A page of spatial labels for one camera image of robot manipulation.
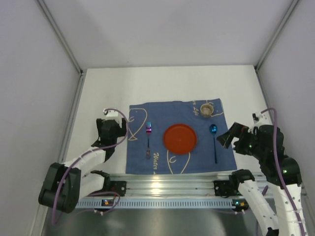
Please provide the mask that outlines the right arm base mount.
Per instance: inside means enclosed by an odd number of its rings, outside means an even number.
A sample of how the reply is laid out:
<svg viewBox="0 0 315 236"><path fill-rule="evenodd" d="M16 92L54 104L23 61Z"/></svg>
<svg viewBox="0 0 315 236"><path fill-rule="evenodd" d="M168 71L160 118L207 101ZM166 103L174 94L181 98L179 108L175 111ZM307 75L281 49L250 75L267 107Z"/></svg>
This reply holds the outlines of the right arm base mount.
<svg viewBox="0 0 315 236"><path fill-rule="evenodd" d="M241 196L241 193L238 191L238 187L240 183L244 183L246 180L255 181L255 178L249 170L245 169L232 172L228 176L228 180L215 180L215 196L220 196L222 198Z"/></svg>

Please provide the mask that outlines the blue embroidered cloth placemat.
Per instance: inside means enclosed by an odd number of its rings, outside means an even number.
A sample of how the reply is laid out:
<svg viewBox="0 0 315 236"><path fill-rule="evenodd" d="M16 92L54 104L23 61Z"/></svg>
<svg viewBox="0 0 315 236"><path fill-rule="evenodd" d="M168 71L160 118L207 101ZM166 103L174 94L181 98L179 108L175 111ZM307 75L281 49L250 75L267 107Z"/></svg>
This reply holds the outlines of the blue embroidered cloth placemat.
<svg viewBox="0 0 315 236"><path fill-rule="evenodd" d="M204 118L200 106L209 103L214 112ZM150 102L129 107L129 134L126 154L126 173L135 175L191 174L230 171L236 169L232 148L223 148L216 141L218 163L214 160L211 124L217 126L216 137L227 131L221 100ZM146 123L151 122L151 158L146 158ZM169 152L163 144L166 129L174 124L186 124L197 135L193 151L184 155Z"/></svg>

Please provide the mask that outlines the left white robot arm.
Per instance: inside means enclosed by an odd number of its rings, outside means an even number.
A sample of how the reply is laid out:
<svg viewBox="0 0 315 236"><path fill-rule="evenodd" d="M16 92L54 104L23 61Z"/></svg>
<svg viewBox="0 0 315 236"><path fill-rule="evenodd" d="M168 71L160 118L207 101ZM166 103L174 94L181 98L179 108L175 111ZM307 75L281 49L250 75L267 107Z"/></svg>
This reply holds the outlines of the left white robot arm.
<svg viewBox="0 0 315 236"><path fill-rule="evenodd" d="M128 136L126 116L117 109L104 109L96 119L97 139L78 157L48 168L38 202L53 212L71 213L80 199L97 191L108 191L109 174L96 170L114 154L116 146Z"/></svg>

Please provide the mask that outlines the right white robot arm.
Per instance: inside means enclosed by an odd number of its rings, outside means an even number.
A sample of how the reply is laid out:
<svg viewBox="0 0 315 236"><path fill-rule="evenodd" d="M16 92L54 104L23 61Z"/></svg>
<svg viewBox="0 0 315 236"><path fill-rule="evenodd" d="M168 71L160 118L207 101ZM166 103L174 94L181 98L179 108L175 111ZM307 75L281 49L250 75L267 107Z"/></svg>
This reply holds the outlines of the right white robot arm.
<svg viewBox="0 0 315 236"><path fill-rule="evenodd" d="M234 123L217 137L223 148L234 145L238 154L258 160L272 190L273 211L258 189L249 170L240 169L229 175L231 187L248 203L265 236L306 236L306 223L301 203L302 178L297 162L284 152L284 135L275 125L260 124L252 128Z"/></svg>

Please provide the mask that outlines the blue metallic spoon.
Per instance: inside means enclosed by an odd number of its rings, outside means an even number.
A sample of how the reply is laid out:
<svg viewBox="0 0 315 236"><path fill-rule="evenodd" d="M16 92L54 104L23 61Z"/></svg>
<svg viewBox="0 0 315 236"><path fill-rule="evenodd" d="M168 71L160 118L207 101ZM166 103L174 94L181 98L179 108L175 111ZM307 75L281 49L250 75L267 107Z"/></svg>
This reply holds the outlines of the blue metallic spoon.
<svg viewBox="0 0 315 236"><path fill-rule="evenodd" d="M215 160L215 164L218 163L218 159L217 159L217 152L216 152L216 133L217 133L217 126L215 124L211 124L209 127L209 131L213 136L213 143L214 143L214 160Z"/></svg>

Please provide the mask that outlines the red round plate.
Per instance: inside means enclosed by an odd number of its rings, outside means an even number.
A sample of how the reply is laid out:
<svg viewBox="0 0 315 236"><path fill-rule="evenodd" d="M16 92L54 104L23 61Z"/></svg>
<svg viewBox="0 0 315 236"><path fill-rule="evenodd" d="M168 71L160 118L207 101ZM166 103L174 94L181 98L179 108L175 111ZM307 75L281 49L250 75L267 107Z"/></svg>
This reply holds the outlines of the red round plate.
<svg viewBox="0 0 315 236"><path fill-rule="evenodd" d="M165 148L174 154L188 154L197 144L196 132L186 124L174 124L168 127L163 135Z"/></svg>

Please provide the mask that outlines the speckled ceramic cup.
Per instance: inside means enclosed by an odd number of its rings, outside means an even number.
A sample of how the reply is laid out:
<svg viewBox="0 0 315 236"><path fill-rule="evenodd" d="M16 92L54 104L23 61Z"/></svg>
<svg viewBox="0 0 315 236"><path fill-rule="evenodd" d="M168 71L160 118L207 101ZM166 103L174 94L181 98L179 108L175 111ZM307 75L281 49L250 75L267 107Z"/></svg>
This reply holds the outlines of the speckled ceramic cup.
<svg viewBox="0 0 315 236"><path fill-rule="evenodd" d="M209 103L205 103L202 104L200 106L200 114L204 117L204 118L209 118L212 116L214 112L214 107L213 105L209 104Z"/></svg>

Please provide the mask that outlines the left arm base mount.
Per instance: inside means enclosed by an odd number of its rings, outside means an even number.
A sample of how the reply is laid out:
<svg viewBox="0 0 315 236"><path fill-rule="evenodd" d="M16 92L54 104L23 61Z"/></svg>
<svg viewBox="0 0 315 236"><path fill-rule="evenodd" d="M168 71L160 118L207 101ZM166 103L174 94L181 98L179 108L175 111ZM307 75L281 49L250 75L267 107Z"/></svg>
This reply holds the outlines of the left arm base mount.
<svg viewBox="0 0 315 236"><path fill-rule="evenodd" d="M112 180L110 175L103 171L93 170L81 179L80 197L109 196L109 192L116 192L120 196L126 193L126 181Z"/></svg>

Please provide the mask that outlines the pink metallic fork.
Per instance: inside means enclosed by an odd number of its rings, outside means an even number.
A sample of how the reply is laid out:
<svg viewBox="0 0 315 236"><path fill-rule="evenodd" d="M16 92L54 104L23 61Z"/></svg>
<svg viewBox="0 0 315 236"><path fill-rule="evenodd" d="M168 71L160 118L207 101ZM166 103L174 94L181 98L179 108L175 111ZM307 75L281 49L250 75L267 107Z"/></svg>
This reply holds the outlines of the pink metallic fork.
<svg viewBox="0 0 315 236"><path fill-rule="evenodd" d="M152 132L152 125L151 122L146 123L146 134L147 134L147 152L146 152L146 158L151 158L151 150L150 150L150 134Z"/></svg>

